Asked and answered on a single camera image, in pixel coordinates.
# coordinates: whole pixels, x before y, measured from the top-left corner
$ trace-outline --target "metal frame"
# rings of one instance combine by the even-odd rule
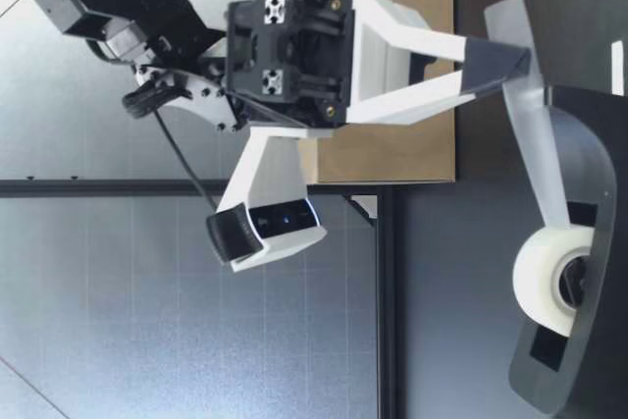
[[[201,182],[210,195],[222,194],[228,181]],[[394,419],[397,414],[396,386],[396,308],[395,289],[395,189],[386,185],[310,185],[312,195],[377,195],[378,220],[375,224],[377,339],[378,339],[378,417]],[[180,180],[59,180],[0,181],[0,198],[92,198],[195,196],[188,181]],[[368,217],[350,205],[363,218]]]

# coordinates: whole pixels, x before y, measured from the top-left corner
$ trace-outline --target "cardboard box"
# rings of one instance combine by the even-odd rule
[[[418,10],[431,28],[453,32],[453,0],[393,0]],[[453,71],[439,61],[432,78]],[[421,183],[455,179],[453,111],[410,127],[351,125],[332,139],[301,143],[309,183]]]

